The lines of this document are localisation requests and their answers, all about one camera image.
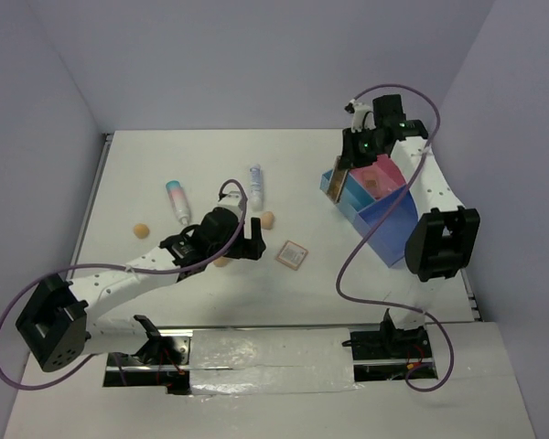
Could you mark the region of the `gold long eyeshadow palette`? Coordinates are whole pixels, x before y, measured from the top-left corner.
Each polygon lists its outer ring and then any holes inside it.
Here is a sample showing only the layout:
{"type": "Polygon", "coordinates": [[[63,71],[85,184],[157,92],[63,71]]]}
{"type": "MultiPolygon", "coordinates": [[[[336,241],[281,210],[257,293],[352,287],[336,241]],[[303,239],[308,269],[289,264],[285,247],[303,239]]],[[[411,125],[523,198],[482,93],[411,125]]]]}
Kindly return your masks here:
{"type": "Polygon", "coordinates": [[[349,172],[350,169],[346,167],[344,160],[338,155],[332,169],[327,189],[327,196],[334,204],[339,203],[349,172]]]}

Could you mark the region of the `beige makeup sponge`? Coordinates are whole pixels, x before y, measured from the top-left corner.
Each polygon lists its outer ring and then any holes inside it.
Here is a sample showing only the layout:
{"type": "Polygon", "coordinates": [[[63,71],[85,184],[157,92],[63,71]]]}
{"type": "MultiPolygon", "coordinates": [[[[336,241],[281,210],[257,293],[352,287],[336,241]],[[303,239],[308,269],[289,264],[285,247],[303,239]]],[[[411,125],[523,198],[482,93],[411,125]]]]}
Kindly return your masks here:
{"type": "Polygon", "coordinates": [[[150,234],[150,229],[144,223],[135,224],[133,227],[133,233],[138,239],[145,239],[150,234]]]}
{"type": "Polygon", "coordinates": [[[261,216],[261,227],[263,230],[271,230],[275,224],[275,215],[272,211],[265,211],[261,216]]]}
{"type": "Polygon", "coordinates": [[[213,261],[213,265],[216,267],[225,267],[229,263],[229,260],[225,257],[220,257],[213,261]]]}

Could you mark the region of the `peach square compact box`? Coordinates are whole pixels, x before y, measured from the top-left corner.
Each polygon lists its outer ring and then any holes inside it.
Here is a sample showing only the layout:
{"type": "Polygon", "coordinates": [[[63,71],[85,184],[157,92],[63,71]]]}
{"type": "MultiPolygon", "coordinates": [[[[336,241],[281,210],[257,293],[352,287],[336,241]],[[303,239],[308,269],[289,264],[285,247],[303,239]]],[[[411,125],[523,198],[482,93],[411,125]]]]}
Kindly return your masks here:
{"type": "Polygon", "coordinates": [[[286,241],[275,259],[287,268],[297,271],[307,255],[308,250],[305,247],[293,241],[286,241]]]}

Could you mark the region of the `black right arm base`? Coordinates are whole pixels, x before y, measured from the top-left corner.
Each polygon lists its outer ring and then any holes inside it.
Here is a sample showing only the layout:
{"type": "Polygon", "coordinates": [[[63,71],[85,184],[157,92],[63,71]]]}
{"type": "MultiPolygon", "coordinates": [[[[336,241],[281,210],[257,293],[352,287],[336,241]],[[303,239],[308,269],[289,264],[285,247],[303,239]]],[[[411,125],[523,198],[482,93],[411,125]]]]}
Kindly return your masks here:
{"type": "Polygon", "coordinates": [[[436,379],[433,354],[427,331],[397,328],[386,311],[378,329],[351,331],[342,342],[351,349],[356,382],[436,379]]]}

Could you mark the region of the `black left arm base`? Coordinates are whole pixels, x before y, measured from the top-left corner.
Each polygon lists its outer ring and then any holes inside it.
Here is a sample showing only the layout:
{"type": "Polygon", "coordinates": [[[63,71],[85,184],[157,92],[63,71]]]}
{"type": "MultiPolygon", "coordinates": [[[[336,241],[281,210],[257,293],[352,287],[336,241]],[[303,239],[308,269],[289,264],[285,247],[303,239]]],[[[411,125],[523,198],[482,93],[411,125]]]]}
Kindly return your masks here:
{"type": "Polygon", "coordinates": [[[145,331],[145,341],[134,353],[108,354],[104,388],[159,387],[167,394],[189,395],[189,358],[192,334],[159,329],[148,317],[133,320],[145,331]]]}

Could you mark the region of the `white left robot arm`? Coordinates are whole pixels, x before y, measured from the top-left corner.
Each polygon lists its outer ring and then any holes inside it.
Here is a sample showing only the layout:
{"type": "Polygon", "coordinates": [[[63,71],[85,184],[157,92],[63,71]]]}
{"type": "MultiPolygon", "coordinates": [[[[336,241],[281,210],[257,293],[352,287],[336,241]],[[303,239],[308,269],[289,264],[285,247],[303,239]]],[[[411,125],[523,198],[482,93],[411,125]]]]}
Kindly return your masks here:
{"type": "Polygon", "coordinates": [[[82,354],[118,352],[140,364],[166,354],[177,362],[181,353],[144,315],[111,323],[103,317],[113,309],[156,289],[202,273],[213,256],[259,260],[266,245],[261,221],[243,221],[231,209],[217,207],[199,225],[187,226],[152,251],[120,270],[63,280],[54,274],[40,281],[16,320],[16,328],[45,372],[68,366],[82,354]]]}

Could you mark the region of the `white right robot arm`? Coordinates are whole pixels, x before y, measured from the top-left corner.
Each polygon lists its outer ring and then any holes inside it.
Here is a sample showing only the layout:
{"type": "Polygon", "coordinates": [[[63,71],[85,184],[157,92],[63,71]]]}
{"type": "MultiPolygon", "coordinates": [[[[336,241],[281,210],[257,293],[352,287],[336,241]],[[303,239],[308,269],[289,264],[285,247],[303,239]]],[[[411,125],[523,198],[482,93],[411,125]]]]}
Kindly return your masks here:
{"type": "Polygon", "coordinates": [[[399,309],[402,315],[379,337],[382,352],[401,357],[412,345],[407,330],[430,321],[429,309],[449,279],[468,266],[477,238],[480,216],[464,206],[447,183],[432,151],[435,131],[419,120],[410,120],[398,94],[378,97],[365,104],[358,97],[345,107],[350,127],[342,132],[342,152],[333,171],[346,176],[385,155],[392,160],[404,185],[382,199],[385,206],[356,248],[361,250],[374,235],[391,229],[401,206],[414,203],[415,225],[393,229],[401,240],[395,262],[403,262],[411,296],[405,303],[374,299],[385,311],[399,309]]]}

